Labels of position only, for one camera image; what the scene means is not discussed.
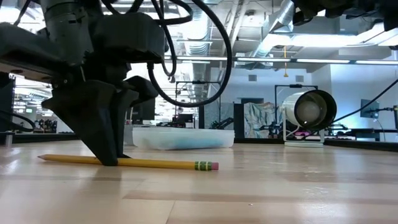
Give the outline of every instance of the white cylinder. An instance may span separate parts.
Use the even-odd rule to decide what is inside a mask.
[[[305,92],[294,93],[293,95],[288,96],[284,102],[282,103],[282,110],[286,111],[286,119],[290,121],[292,124],[300,126],[299,122],[294,115],[294,109],[297,100],[304,94]]]
[[[303,128],[324,129],[329,126],[337,112],[333,97],[322,90],[294,93],[287,97],[282,109],[286,119]]]

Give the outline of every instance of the clear plastic tray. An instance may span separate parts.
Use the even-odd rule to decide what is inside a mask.
[[[231,147],[235,132],[190,128],[133,128],[132,138],[134,145],[143,149],[208,149]]]

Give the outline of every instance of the monitor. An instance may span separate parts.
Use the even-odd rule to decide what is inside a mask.
[[[193,122],[193,114],[179,114],[177,115],[177,121],[184,123],[192,123]]]
[[[361,100],[361,107],[365,106],[368,104],[370,100]],[[379,118],[379,112],[375,112],[374,110],[377,110],[380,108],[380,103],[375,101],[371,103],[369,106],[365,107],[363,110],[361,110],[361,118],[374,118],[378,119]]]

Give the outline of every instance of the pink object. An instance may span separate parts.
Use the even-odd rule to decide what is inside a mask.
[[[218,162],[211,163],[211,170],[218,170]]]

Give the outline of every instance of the pencil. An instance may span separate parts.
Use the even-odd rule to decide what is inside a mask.
[[[45,161],[55,162],[70,162],[80,164],[101,164],[101,162],[93,156],[69,156],[69,155],[55,155],[46,154],[38,156]],[[133,166],[133,167],[151,167],[164,169],[191,169],[211,171],[218,170],[218,162],[203,162],[203,161],[162,161],[152,159],[118,159],[119,166]]]

